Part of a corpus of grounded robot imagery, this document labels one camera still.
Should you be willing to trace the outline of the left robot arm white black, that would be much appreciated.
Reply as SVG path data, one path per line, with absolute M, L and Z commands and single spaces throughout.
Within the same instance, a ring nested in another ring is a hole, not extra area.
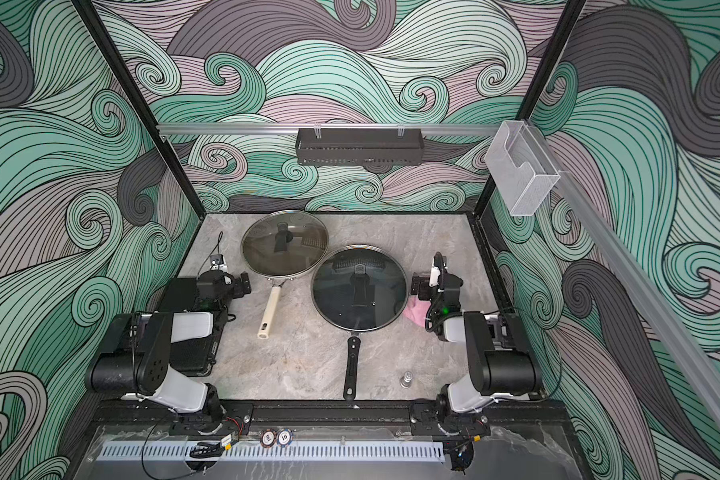
M 230 303 L 251 292 L 246 272 L 207 270 L 169 281 L 156 310 L 114 317 L 87 369 L 86 388 L 221 420 L 217 389 L 203 379 L 214 368 L 225 326 L 235 319 Z

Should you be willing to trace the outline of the glass lid of brown pan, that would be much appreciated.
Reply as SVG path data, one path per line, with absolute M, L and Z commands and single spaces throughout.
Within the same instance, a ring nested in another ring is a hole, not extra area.
M 324 257 L 329 232 L 316 216 L 285 210 L 252 224 L 241 240 L 247 266 L 270 279 L 291 278 L 308 272 Z

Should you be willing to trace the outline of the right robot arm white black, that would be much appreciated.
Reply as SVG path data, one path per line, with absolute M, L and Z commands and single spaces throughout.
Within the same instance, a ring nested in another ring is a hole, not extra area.
M 437 415 L 444 420 L 476 414 L 503 402 L 534 403 L 542 371 L 524 332 L 514 333 L 510 313 L 467 311 L 460 302 L 464 281 L 448 271 L 437 252 L 430 271 L 412 278 L 411 296 L 423 308 L 421 321 L 440 341 L 465 347 L 467 373 L 438 394 Z

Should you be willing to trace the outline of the pink microfibre cloth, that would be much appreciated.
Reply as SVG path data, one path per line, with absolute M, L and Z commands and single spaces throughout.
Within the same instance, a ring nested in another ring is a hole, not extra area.
M 420 300 L 417 296 L 410 296 L 403 310 L 402 316 L 415 325 L 424 328 L 427 312 L 431 306 L 430 301 Z

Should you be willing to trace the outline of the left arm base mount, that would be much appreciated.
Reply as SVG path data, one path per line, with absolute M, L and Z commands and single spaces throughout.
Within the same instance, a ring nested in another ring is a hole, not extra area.
M 218 408 L 205 407 L 197 413 L 179 414 L 172 421 L 169 434 L 187 437 L 245 435 L 249 433 L 252 416 L 252 402 L 222 400 Z

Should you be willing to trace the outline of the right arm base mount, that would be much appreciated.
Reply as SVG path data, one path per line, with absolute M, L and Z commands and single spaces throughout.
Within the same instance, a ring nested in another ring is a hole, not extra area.
M 414 435 L 455 440 L 490 435 L 488 420 L 474 413 L 454 413 L 440 400 L 418 399 L 409 405 L 409 424 Z

